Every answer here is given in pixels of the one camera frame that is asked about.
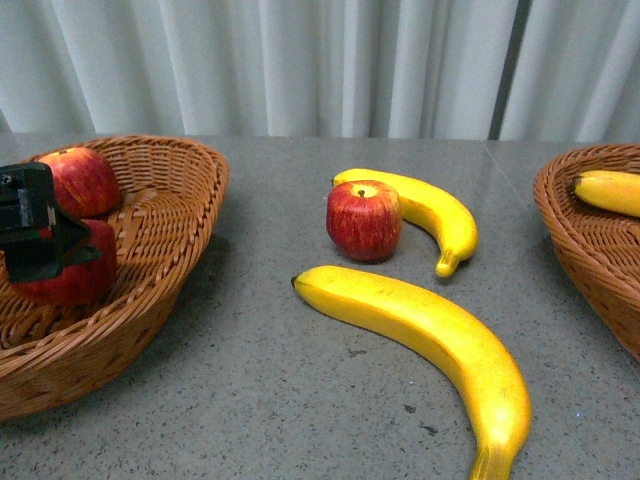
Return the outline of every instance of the banana stem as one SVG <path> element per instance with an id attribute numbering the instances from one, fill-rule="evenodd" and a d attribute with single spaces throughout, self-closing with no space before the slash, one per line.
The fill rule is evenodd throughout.
<path id="1" fill-rule="evenodd" d="M 480 445 L 469 480 L 509 480 L 512 463 L 513 455 Z"/>
<path id="2" fill-rule="evenodd" d="M 460 263 L 460 259 L 455 255 L 453 250 L 450 248 L 446 249 L 440 255 L 438 259 L 438 263 L 436 265 L 436 275 L 439 277 L 450 277 L 453 275 L 453 272 L 458 268 L 458 264 Z"/>

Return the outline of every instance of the basket rim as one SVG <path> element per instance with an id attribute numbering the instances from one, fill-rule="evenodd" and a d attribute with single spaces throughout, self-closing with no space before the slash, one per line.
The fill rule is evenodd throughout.
<path id="1" fill-rule="evenodd" d="M 122 324 L 135 321 L 136 318 L 148 312 L 153 305 L 179 291 L 182 284 L 186 280 L 189 272 L 195 267 L 200 253 L 208 242 L 200 244 L 200 248 L 196 252 L 199 244 L 199 237 L 203 232 L 203 226 L 207 219 L 215 221 L 217 211 L 213 205 L 216 202 L 216 196 L 220 199 L 226 194 L 228 182 L 228 162 L 226 158 L 213 148 L 190 138 L 184 137 L 167 137 L 161 135 L 117 135 L 94 138 L 86 141 L 74 142 L 68 145 L 59 146 L 57 148 L 40 152 L 32 155 L 22 162 L 33 161 L 51 152 L 55 152 L 65 148 L 74 148 L 79 146 L 89 146 L 101 142 L 131 143 L 132 145 L 148 144 L 148 143 L 165 143 L 175 142 L 189 145 L 191 148 L 199 150 L 204 156 L 211 158 L 212 162 L 217 166 L 218 178 L 222 179 L 219 188 L 216 190 L 214 185 L 208 191 L 208 199 L 206 206 L 202 211 L 202 216 L 198 218 L 198 228 L 195 234 L 190 236 L 187 241 L 180 246 L 179 252 L 172 252 L 174 255 L 170 262 L 161 266 L 155 276 L 145 278 L 141 284 L 127 295 L 123 295 L 114 299 L 108 305 L 105 305 L 95 311 L 91 316 L 81 319 L 80 321 L 63 328 L 59 331 L 52 332 L 42 339 L 33 340 L 22 345 L 0 351 L 0 378 L 17 374 L 24 370 L 31 370 L 37 362 L 38 368 L 45 366 L 52 360 L 55 360 L 52 351 L 60 349 L 77 350 L 78 347 L 90 347 L 99 342 L 101 336 L 107 332 L 119 329 Z M 180 266 L 181 259 L 187 259 L 183 262 L 182 268 L 185 270 L 180 275 L 180 282 L 176 284 L 175 279 L 169 276 L 169 272 L 176 266 Z"/>

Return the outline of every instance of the gray countertop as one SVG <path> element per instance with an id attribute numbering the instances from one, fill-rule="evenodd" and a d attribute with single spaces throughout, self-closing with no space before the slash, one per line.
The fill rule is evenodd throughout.
<path id="1" fill-rule="evenodd" d="M 89 138 L 0 134 L 0 164 Z M 104 388 L 0 424 L 2 479 L 467 478 L 475 438 L 453 385 L 297 297 L 291 277 L 321 264 L 431 289 L 502 339 L 534 409 L 512 479 L 640 479 L 640 365 L 562 271 L 532 196 L 542 165 L 576 145 L 197 139 L 225 155 L 231 179 L 166 326 Z M 326 196 L 354 166 L 458 196 L 478 223 L 476 255 L 440 281 L 435 241 L 405 225 L 387 262 L 341 257 Z"/>

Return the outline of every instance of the woven basket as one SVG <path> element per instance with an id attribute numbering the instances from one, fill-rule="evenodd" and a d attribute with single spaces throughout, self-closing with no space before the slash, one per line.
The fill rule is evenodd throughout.
<path id="1" fill-rule="evenodd" d="M 38 306 L 0 280 L 0 420 L 70 402 L 122 373 L 165 323 L 225 195 L 227 162 L 201 143 L 135 135 L 66 148 L 80 145 L 107 158 L 123 192 L 121 208 L 102 217 L 116 233 L 117 280 L 83 307 Z"/>
<path id="2" fill-rule="evenodd" d="M 640 145 L 599 145 L 560 155 L 538 172 L 534 197 L 562 267 L 640 361 L 640 219 L 576 197 L 574 178 L 593 169 L 640 173 Z"/>

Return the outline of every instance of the white curtain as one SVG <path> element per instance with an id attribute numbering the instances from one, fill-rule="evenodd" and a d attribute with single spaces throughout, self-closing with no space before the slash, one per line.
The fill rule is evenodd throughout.
<path id="1" fill-rule="evenodd" d="M 4 0 L 0 131 L 638 142 L 639 52 L 638 0 Z"/>

